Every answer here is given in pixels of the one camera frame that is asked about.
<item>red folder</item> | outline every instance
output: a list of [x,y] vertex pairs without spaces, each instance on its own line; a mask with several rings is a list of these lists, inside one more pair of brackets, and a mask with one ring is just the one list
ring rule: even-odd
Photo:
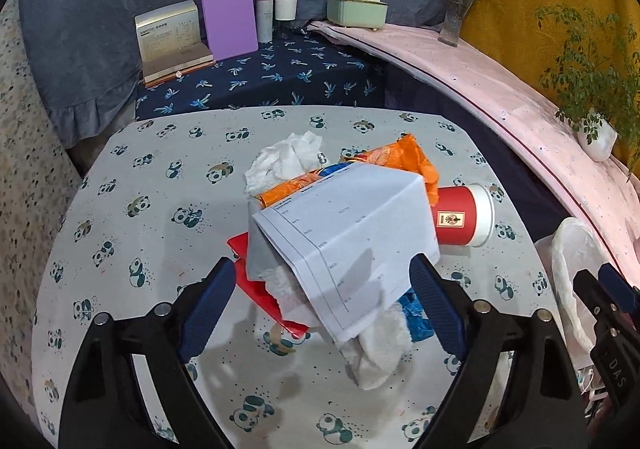
[[276,323],[282,326],[286,331],[293,335],[296,339],[304,337],[308,326],[304,324],[294,323],[292,321],[284,321],[280,313],[278,302],[271,294],[267,293],[265,284],[262,281],[249,281],[246,278],[246,252],[249,247],[249,233],[230,238],[226,244],[231,247],[239,259],[236,260],[236,285],[238,285],[249,298],[255,302],[265,313],[273,318]]

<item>navy palm tree fabric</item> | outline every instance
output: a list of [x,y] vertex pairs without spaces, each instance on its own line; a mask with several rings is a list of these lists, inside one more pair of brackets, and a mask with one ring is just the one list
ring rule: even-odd
[[293,35],[154,88],[140,83],[136,119],[300,104],[384,108],[383,61],[320,36]]

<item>white plant pot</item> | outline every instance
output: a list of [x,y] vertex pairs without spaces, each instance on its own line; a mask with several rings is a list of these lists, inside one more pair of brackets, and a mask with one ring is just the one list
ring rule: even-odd
[[602,124],[598,127],[598,137],[587,143],[587,135],[582,130],[578,131],[578,143],[589,158],[594,162],[604,162],[611,156],[613,145],[618,139],[616,130],[611,127],[609,122],[602,119]]

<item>mint green tissue box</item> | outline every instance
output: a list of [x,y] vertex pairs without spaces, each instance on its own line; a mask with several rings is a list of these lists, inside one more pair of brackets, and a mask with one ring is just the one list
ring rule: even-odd
[[326,18],[340,26],[382,28],[388,5],[373,0],[326,0]]

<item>blue gripper pad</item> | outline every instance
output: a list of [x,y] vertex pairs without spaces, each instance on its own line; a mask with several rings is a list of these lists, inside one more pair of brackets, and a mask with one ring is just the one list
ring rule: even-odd
[[236,287],[236,268],[227,259],[182,323],[178,358],[186,364],[200,355]]
[[610,263],[600,267],[598,281],[624,313],[631,313],[638,309],[640,303],[638,303],[636,292]]
[[409,263],[411,285],[442,348],[463,361],[466,357],[465,323],[436,278],[440,279],[438,272],[421,257],[415,256]]

